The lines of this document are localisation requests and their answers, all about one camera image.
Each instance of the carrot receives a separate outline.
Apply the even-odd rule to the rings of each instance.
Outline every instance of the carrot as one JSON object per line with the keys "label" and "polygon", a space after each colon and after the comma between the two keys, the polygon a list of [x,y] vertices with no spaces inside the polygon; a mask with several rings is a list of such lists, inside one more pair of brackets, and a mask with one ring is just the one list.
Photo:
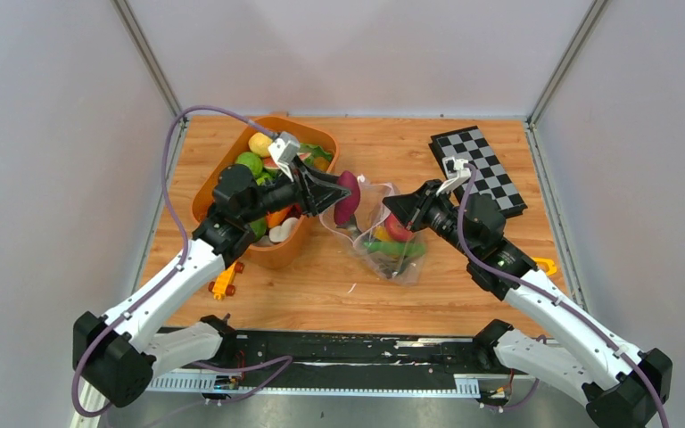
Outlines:
{"label": "carrot", "polygon": [[290,208],[291,207],[286,207],[279,211],[269,213],[267,215],[267,226],[272,228],[281,225],[283,220],[287,217],[287,213],[290,212]]}

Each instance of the clear plastic bag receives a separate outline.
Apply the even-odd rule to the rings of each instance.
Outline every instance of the clear plastic bag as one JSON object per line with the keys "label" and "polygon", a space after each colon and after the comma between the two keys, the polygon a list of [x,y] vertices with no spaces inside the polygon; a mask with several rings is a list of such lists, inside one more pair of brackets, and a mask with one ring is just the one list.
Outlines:
{"label": "clear plastic bag", "polygon": [[397,284],[415,284],[426,254],[424,237],[414,233],[401,243],[390,238],[384,227],[390,210],[382,199],[400,194],[398,188],[391,183],[369,184],[363,176],[359,176],[359,187],[361,202],[351,221],[338,227],[334,208],[330,208],[320,216],[322,226],[337,237],[351,256],[362,260],[378,276]]}

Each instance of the yellow handle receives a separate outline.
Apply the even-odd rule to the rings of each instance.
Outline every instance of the yellow handle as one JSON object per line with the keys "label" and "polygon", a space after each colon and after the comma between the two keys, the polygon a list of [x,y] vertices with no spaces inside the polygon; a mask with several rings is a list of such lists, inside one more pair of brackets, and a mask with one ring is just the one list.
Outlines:
{"label": "yellow handle", "polygon": [[542,265],[542,270],[547,276],[552,276],[557,272],[557,266],[552,259],[543,259],[542,257],[532,257],[538,265]]}

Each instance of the green lime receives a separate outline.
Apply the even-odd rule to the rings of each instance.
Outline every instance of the green lime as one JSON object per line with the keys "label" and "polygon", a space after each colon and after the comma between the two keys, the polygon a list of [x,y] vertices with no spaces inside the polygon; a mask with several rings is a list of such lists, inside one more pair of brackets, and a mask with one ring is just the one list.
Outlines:
{"label": "green lime", "polygon": [[267,171],[261,171],[259,176],[256,177],[256,184],[258,184],[258,185],[268,184],[268,182],[272,181],[273,179],[274,178]]}
{"label": "green lime", "polygon": [[251,170],[254,177],[258,177],[261,171],[264,169],[264,163],[261,161],[261,157],[254,152],[242,152],[235,159],[235,164],[245,165]]}
{"label": "green lime", "polygon": [[267,219],[259,218],[258,220],[251,222],[251,229],[253,229],[253,233],[256,235],[256,241],[258,241],[267,232]]}

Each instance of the gray floor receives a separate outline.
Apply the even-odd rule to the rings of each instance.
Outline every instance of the gray floor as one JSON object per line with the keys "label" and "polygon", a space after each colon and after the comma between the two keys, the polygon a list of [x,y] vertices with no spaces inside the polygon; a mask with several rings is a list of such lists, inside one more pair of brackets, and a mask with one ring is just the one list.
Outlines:
{"label": "gray floor", "polygon": [[[530,381],[514,383],[515,394],[528,391]],[[113,428],[141,428],[169,412],[194,402],[197,394],[147,392],[134,404],[113,409]],[[365,427],[544,427],[593,428],[583,407],[544,384],[523,409],[497,414],[469,399],[371,399],[363,397],[302,397],[258,395],[223,407],[196,406],[156,427],[239,428],[365,428]]]}

